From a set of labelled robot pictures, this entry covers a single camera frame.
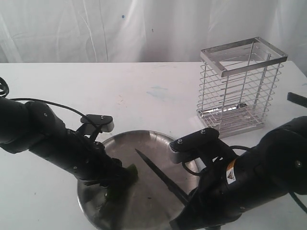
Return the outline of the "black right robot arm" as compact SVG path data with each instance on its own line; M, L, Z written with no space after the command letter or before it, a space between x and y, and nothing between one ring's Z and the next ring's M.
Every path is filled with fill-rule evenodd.
M254 147L228 146L214 128L170 143L172 161L185 165L200 158L198 173L175 230L219 228L286 194L307 193L307 118L300 116L268 132Z

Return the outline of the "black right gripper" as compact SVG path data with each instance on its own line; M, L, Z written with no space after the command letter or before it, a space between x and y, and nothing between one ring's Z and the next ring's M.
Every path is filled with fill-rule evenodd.
M264 169L260 145L241 147L242 155L220 139L201 147L207 167L181 213L170 221L173 230L221 226L264 202Z

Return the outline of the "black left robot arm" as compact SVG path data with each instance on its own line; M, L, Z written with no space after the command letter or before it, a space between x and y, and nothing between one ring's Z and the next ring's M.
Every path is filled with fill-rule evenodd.
M125 188L137 178L134 165L125 168L119 159L106 154L98 134L114 128L108 115L82 115L77 130L64 122L44 102L20 103L0 100L0 147L16 154L23 151L45 159L86 185Z

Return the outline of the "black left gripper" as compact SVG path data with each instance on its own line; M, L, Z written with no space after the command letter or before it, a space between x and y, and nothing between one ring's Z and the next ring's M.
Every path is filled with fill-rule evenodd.
M75 176L86 185L98 184L104 169L113 170L100 186L121 190L134 183L134 163L123 167L122 161L106 155L102 144L70 129L62 137L49 136L31 147L31 152Z

